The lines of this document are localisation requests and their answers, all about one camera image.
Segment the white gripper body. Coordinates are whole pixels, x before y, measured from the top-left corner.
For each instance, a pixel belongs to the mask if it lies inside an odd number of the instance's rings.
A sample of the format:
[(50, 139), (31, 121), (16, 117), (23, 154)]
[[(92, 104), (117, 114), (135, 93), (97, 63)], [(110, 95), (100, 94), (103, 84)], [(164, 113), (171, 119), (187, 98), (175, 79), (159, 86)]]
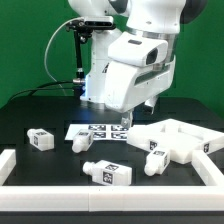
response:
[(167, 90), (173, 81), (175, 60), (160, 71), (112, 61), (105, 79), (107, 108), (124, 113)]

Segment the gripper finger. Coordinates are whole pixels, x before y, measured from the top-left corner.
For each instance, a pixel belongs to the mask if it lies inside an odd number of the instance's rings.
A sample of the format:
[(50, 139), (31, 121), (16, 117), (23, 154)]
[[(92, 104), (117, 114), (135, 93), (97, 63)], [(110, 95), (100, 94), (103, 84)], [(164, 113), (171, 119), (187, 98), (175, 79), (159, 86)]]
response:
[(132, 126), (133, 113), (128, 111), (122, 115), (121, 125), (124, 128), (130, 128)]
[(148, 99), (145, 101), (144, 106), (146, 109), (148, 109), (150, 111), (151, 114), (153, 114), (156, 103), (157, 103), (156, 99)]

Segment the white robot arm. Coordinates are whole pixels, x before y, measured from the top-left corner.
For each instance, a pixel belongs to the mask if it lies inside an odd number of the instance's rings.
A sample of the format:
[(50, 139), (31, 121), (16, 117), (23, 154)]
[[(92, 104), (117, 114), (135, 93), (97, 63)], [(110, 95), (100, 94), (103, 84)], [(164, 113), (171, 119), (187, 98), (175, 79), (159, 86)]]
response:
[(207, 0), (68, 0), (80, 17), (76, 41), (92, 39), (91, 69), (85, 77), (84, 102), (122, 114), (151, 108), (167, 90), (175, 70), (180, 26), (200, 15)]

